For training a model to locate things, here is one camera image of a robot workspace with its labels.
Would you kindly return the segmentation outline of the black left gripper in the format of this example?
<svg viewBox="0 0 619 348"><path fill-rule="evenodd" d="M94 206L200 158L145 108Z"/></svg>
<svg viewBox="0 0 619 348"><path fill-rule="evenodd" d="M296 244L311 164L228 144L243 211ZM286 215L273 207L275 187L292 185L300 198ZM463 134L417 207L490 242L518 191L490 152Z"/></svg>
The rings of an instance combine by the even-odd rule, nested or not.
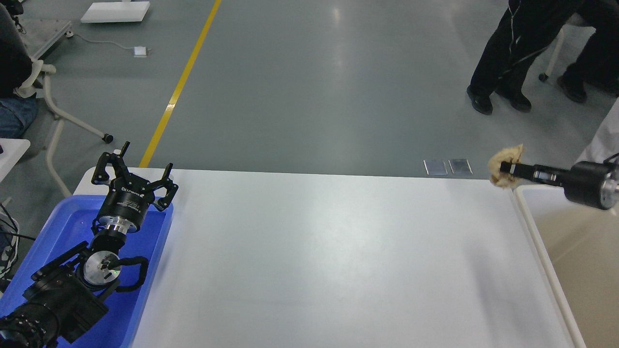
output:
<svg viewBox="0 0 619 348"><path fill-rule="evenodd" d="M149 205L152 203L157 211L164 211L172 204L177 193L178 185L170 178L173 164L168 163L161 179L150 182L139 176L130 176L128 167L124 163L124 154L130 147L125 142L120 153L103 152L97 161L91 182L94 185L110 187L106 198L97 214L97 223L100 225L119 225L120 232L137 232L141 229ZM115 178L110 179L106 168L111 165ZM154 192L164 188L166 194L154 199Z"/></svg>

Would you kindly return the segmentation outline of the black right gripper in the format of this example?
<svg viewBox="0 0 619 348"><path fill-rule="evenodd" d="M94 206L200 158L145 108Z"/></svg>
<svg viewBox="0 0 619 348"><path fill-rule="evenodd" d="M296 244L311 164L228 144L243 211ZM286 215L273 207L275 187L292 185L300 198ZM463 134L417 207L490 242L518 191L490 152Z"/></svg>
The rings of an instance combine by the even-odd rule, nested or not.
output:
<svg viewBox="0 0 619 348"><path fill-rule="evenodd" d="M573 202L601 210L608 210L618 203L618 165L580 161L571 167L548 167L502 161L500 173L517 179L553 187L562 187L564 195Z"/></svg>

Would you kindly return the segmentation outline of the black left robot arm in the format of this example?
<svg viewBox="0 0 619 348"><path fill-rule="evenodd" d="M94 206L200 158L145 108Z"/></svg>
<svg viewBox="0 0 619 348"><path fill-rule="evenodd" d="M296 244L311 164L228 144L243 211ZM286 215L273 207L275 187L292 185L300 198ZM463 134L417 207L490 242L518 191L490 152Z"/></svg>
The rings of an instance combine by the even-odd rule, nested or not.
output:
<svg viewBox="0 0 619 348"><path fill-rule="evenodd" d="M3 348L125 348L137 329L172 223L178 185L104 152L91 182L106 196L62 201L1 298Z"/></svg>

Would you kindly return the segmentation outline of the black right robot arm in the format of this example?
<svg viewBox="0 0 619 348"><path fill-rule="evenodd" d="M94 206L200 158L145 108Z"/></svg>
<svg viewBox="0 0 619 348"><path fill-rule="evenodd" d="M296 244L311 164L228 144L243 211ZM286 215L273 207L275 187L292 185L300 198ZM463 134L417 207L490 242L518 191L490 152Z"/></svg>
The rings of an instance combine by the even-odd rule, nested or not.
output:
<svg viewBox="0 0 619 348"><path fill-rule="evenodd" d="M605 211L618 202L617 154L602 163L579 161L570 169L502 161L499 172L533 183L561 187L569 201L588 207Z"/></svg>

